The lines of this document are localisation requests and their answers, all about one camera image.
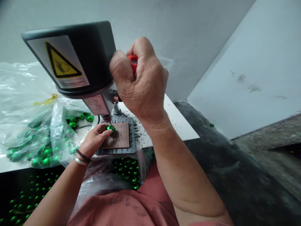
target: white wall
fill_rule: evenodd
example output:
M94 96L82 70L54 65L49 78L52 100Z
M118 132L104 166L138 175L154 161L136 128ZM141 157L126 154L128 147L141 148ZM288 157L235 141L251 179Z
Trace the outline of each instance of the white wall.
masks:
M257 0L188 102L229 139L301 113L301 1Z
M254 0L2 0L0 62L33 62L25 30L109 20L117 49L147 36L157 55L175 60L167 86L185 100Z

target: brown pad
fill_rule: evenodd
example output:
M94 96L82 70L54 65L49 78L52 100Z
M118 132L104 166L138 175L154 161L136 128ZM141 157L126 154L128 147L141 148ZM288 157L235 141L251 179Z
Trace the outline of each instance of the brown pad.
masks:
M102 144L101 148L129 148L129 123L112 123L115 132Z

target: finger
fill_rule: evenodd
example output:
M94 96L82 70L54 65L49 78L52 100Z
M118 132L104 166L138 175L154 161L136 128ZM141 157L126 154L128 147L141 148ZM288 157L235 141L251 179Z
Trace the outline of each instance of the finger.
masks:
M109 129L104 131L102 134L98 135L98 142L100 145L102 145L102 143L104 142L105 139L107 139L111 134L112 134L113 130Z
M104 130L106 130L107 129L107 126L108 126L109 124L107 124L107 123L100 123L100 124L98 124L98 125L96 125L95 127L94 127L94 130L98 133L98 134L101 134Z
M122 51L114 53L110 61L110 71L116 83L135 80L129 59Z
M127 55L136 55L138 58L152 57L155 56L155 51L151 42L146 37L140 37L134 41L127 51Z

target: yellow warning label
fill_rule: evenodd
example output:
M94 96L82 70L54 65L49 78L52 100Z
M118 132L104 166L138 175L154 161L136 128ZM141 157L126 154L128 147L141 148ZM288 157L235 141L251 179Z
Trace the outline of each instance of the yellow warning label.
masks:
M49 42L45 44L55 77L70 78L82 75L82 73Z

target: bracelet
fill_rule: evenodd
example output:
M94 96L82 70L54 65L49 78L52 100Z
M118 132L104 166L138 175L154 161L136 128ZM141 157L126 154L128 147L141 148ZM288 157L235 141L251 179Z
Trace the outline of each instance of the bracelet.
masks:
M84 156L78 149L75 150L84 160L86 160L88 163L92 161L92 159Z
M80 165L88 165L88 163L85 163L85 162L79 160L78 157L76 157L76 155L74 156L74 161L76 161Z

